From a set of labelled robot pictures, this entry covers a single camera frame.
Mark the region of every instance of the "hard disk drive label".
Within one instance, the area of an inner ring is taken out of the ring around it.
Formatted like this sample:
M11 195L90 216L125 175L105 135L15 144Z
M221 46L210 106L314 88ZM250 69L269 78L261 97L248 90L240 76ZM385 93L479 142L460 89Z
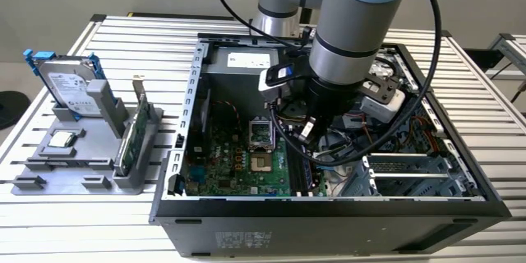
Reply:
M100 115L94 99L85 93L85 80L78 75L49 73L47 77L51 81L57 95L65 102L67 109L79 115Z

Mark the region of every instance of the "white label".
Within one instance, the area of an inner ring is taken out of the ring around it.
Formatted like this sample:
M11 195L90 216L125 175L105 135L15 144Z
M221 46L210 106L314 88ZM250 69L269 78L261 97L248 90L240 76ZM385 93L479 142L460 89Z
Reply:
M361 128L361 119L359 121L352 120L350 116L341 116L342 125L345 129L360 129Z
M250 54L246 52L230 52L228 54L228 67L236 68L260 68L270 67L269 54Z
M49 73L47 77L67 109L79 115L100 115L94 99L85 93L85 80L78 75Z
M278 69L278 71L277 71L277 78L282 78L285 76L286 76L286 67Z
M312 127L313 127L313 124L310 122L306 122L306 124L304 125L304 128L302 128L302 131L301 131L301 136L304 138L306 138L308 134L310 133Z

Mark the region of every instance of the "metal rack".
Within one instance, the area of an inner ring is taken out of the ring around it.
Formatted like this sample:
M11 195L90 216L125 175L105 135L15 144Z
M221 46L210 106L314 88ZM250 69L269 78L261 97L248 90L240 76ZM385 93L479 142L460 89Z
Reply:
M488 49L499 50L526 75L526 35L501 33L492 41Z
M114 95L136 102L133 75L144 76L148 99L162 108L161 127L146 171L144 192L136 196L13 196L9 180L33 154L54 117L51 98L38 93L22 119L0 146L0 254L13 259L128 262L174 260L173 246L160 227L148 225L160 161L176 142L176 130L196 34L246 34L233 21L105 17L87 23L69 55L91 52L101 59ZM427 74L432 32L389 30L385 42L403 43ZM396 256L429 263L526 261L526 122L451 37L441 50L432 89L463 140L492 181L513 217L429 256ZM296 262L316 258L294 257ZM392 257L320 257L318 261L385 261ZM245 258L277 262L284 258Z

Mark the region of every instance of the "black cable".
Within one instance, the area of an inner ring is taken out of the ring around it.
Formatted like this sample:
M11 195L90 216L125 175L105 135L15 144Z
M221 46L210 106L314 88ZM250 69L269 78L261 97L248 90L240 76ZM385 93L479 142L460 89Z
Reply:
M392 75L400 77L400 71L397 71L396 65L381 57L375 57L375 60L385 64L392 69Z
M511 103L513 103L516 101L516 98L519 97L520 93L521 93L520 91L515 92L515 94L511 98L511 101L509 101Z
M292 44L288 43L277 38L274 38L272 35L264 33L261 30L258 30L254 26L252 26L250 24L248 24L240 17L238 15L234 13L234 11L229 8L228 3L225 2L225 0L218 0L224 6L224 9L229 12L229 14L232 15L232 17L237 20L238 23L241 23L248 29L250 29L252 31L257 32L261 36L266 37L269 40L282 44L285 47L297 49L297 47Z
M504 67L501 67L501 69L491 76L489 80L491 80L492 78L495 78L495 76L496 76L497 74L500 74L500 72L501 72L503 70L505 70L505 68L507 68L508 66L511 66L511 62L509 62Z
M272 120L272 123L273 123L273 125L276 127L278 135L282 137L282 139L285 140L286 144L292 147L292 149L300 155L302 155L302 157L305 159L308 159L314 164L318 164L321 166L340 166L340 165L342 165L342 164L345 164L348 162L360 160L361 157L365 154L371 153L380 145L383 145L383 143L387 142L387 140L389 139L389 136L395 133L397 128L407 121L407 119L409 118L409 116L413 113L415 109L417 108L417 106L419 106L419 104L421 102L421 99L425 96L428 87L431 85L432 76L435 75L435 70L436 70L436 65L437 65L437 58L439 58L439 53L440 53L440 43L441 43L441 16L440 16L440 11L439 11L439 6L437 6L437 0L428 0L428 1L431 3L432 16L433 16L433 21L435 21L435 42L433 42L433 45L432 45L431 65L428 67L428 73L427 73L427 77L425 77L425 80L424 80L424 84L421 86L420 93L417 94L417 97L416 97L416 99L413 101L413 104L409 107L409 109L407 110L407 112L403 115L399 116L397 121L393 122L393 124L391 125L388 131L383 134L381 137L379 137L379 139L365 149L363 149L357 153L352 154L352 156L349 156L346 158L342 158L340 160L336 160L336 161L320 161L320 160L316 160L313 157L310 157L309 155L302 153L301 149L298 149L297 145L293 143L293 140L289 138L289 136L282 131L282 128L278 125L278 122L276 120L276 106L274 106L274 104L270 105L270 120Z

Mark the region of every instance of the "label on computer case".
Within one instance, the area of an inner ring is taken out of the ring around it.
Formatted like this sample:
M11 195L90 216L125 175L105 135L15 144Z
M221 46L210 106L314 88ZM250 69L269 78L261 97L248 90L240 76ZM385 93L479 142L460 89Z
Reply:
M270 67L270 55L252 54L248 52L230 52L228 54L226 66L236 68L266 69Z
M75 74L49 73L47 77L55 95L62 99L67 109L79 115L100 115L94 99L85 93L86 83Z

